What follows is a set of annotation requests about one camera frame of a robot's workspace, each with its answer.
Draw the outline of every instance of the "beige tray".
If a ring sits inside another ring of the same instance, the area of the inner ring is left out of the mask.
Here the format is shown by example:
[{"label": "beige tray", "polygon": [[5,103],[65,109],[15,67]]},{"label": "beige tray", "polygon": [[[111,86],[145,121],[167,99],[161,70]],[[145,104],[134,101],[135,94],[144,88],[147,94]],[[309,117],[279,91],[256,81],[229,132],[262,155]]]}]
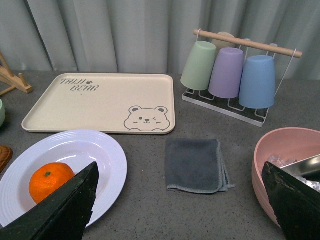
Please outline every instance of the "beige tray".
[{"label": "beige tray", "polygon": [[59,75],[22,122],[24,130],[41,133],[159,135],[175,125],[173,79],[162,74]]}]

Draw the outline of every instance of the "curtain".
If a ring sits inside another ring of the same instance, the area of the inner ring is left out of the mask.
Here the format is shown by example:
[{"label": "curtain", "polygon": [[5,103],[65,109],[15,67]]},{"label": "curtain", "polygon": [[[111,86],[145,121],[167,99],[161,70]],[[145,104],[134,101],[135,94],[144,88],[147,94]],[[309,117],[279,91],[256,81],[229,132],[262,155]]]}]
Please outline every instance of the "curtain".
[{"label": "curtain", "polygon": [[0,52],[12,70],[181,74],[202,29],[297,49],[285,78],[320,80],[319,24],[318,0],[0,0]]}]

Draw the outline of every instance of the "pink bowl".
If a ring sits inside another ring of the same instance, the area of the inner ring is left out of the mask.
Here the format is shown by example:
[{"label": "pink bowl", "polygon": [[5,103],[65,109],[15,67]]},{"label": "pink bowl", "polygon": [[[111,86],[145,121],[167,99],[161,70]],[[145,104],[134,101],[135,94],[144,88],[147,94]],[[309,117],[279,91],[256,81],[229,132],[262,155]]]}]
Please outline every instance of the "pink bowl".
[{"label": "pink bowl", "polygon": [[301,161],[320,154],[320,131],[286,127],[268,132],[257,143],[252,162],[252,185],[255,195],[263,210],[277,224],[277,217],[272,209],[261,177],[264,164],[271,156],[281,156],[282,159]]}]

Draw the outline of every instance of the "countertop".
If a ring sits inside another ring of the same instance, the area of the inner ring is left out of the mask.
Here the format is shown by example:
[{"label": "countertop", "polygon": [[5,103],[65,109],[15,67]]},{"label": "countertop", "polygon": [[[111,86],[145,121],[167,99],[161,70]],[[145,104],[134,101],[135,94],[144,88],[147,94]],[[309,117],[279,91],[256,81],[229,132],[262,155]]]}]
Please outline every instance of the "countertop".
[{"label": "countertop", "polygon": [[[54,134],[27,132],[21,124],[51,82],[64,72],[22,73],[34,91],[14,90],[1,97],[7,119],[0,127],[0,145],[12,148],[13,157],[0,179],[19,155]],[[116,202],[85,230],[83,240],[284,240],[281,229],[256,198],[251,177],[254,151],[259,139],[275,129],[320,131],[320,81],[284,80],[263,127],[258,127],[182,100],[186,89],[180,83],[181,75],[169,76],[174,85],[174,130],[166,135],[110,134],[125,152],[126,181]],[[219,140],[236,187],[208,195],[167,190],[165,144],[169,138]]]}]

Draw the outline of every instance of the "orange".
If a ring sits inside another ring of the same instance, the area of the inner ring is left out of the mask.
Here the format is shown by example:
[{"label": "orange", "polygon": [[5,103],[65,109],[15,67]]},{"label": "orange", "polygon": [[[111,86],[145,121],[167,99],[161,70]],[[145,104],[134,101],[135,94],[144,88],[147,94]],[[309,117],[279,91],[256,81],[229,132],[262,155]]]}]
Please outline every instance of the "orange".
[{"label": "orange", "polygon": [[75,173],[67,164],[52,162],[42,166],[31,177],[29,193],[36,204],[40,203],[71,178]]}]

